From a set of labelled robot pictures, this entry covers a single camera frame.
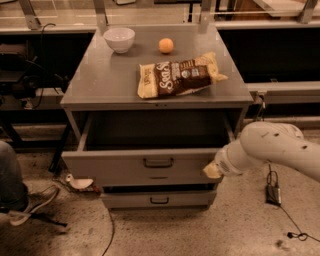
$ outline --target drawer handle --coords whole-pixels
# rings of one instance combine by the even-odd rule
[[[150,197],[150,203],[152,204],[168,204],[169,203],[169,197],[167,197],[166,199],[153,199],[152,197]]]
[[[173,166],[173,159],[143,159],[143,165],[146,168],[170,168]]]

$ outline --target snack bag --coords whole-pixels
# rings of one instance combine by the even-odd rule
[[[218,81],[228,79],[219,73],[214,52],[182,62],[140,65],[138,95],[157,98],[194,93]]]

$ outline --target drawer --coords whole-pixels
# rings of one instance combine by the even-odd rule
[[[114,193],[103,193],[101,199],[107,208],[134,208],[134,207],[172,207],[172,206],[210,206],[216,197],[215,189],[198,188],[184,190],[176,186],[175,191],[166,191],[165,187],[153,187],[150,191],[134,192],[134,188],[116,190]]]
[[[202,170],[230,142],[228,127],[221,110],[91,112],[77,151],[62,157],[98,186],[215,183]]]

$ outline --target person's leg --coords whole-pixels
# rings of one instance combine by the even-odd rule
[[[41,193],[28,194],[27,187],[22,182],[19,162],[14,149],[0,141],[0,207],[10,210],[35,213],[41,207],[49,204],[58,194],[59,188],[52,185]],[[13,226],[23,224],[29,217],[10,215]]]
[[[0,141],[0,206],[24,210],[28,205],[27,187],[22,182],[14,149]]]

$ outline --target gray cabinet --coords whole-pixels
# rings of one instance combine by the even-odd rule
[[[108,208],[209,206],[223,177],[203,168],[239,131],[250,93],[213,25],[133,29],[136,47],[125,55],[114,54],[98,33],[93,38],[61,102],[79,140],[62,157],[74,177],[94,179]],[[181,48],[162,55],[150,33]],[[139,64],[211,50],[228,80],[192,95],[137,96]]]

